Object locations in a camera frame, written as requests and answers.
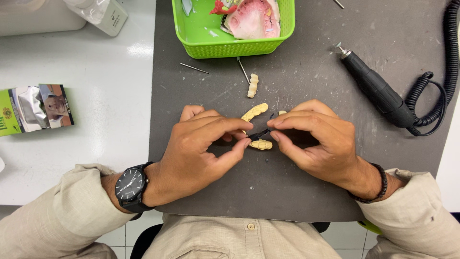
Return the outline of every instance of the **gray work mat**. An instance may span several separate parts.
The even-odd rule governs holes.
[[[438,132],[412,137],[405,129],[385,121],[359,91],[339,58],[329,51],[342,41],[402,96],[425,71],[433,71],[433,79],[443,82],[442,16],[447,1],[341,2],[344,10],[332,0],[296,1],[294,34],[272,54],[242,57],[246,72],[257,74],[260,80],[255,98],[250,99],[236,59],[190,58],[176,37],[171,2],[157,1],[149,158],[161,159],[184,105],[204,105],[228,117],[241,117],[251,107],[266,102],[269,110],[252,120],[252,134],[266,128],[272,113],[289,111],[303,101],[318,98],[355,124],[356,152],[367,161],[386,169],[397,167],[436,175],[457,94]],[[183,67],[181,62],[211,75]],[[438,96],[438,89],[429,86],[419,100],[419,115],[427,112]],[[308,134],[288,133],[302,147],[315,145]],[[230,149],[230,145],[217,142],[209,151],[220,155]],[[299,169],[280,153],[275,141],[269,151],[248,147],[243,161],[223,178],[195,195],[156,209],[175,214],[300,222],[364,219],[345,190]]]

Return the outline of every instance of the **green plastic basket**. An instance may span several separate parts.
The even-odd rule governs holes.
[[[214,0],[192,0],[189,16],[182,10],[182,0],[172,0],[176,34],[188,55],[195,59],[227,58],[272,53],[294,32],[294,0],[278,0],[281,19],[281,37],[260,40],[237,40],[220,29],[223,15],[209,12]]]

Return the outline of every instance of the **shirt sleeve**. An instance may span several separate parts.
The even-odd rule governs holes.
[[[358,203],[383,233],[366,258],[460,258],[460,224],[443,207],[433,176],[399,169],[386,172],[408,183],[386,200]]]
[[[101,185],[114,174],[99,165],[76,165],[59,184],[0,221],[0,258],[114,259],[113,251],[94,243],[136,214],[119,211]]]

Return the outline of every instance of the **beige shirt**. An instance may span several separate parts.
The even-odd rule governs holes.
[[[366,258],[460,259],[460,224],[443,208],[431,174],[387,172],[408,184],[384,201],[359,203],[383,232]],[[76,165],[1,220],[0,259],[115,259],[110,247],[94,242],[133,217],[117,210],[101,186],[100,176],[112,173],[98,164]],[[166,214],[163,220],[144,259],[340,258],[309,223]]]

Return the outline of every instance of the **man's left hand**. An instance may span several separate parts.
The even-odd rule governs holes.
[[[150,183],[143,195],[147,206],[158,206],[192,195],[220,179],[242,158],[251,140],[243,130],[253,125],[239,118],[226,118],[202,106],[186,106],[160,162],[145,169]],[[231,151],[216,157],[207,152],[219,138],[238,142]]]

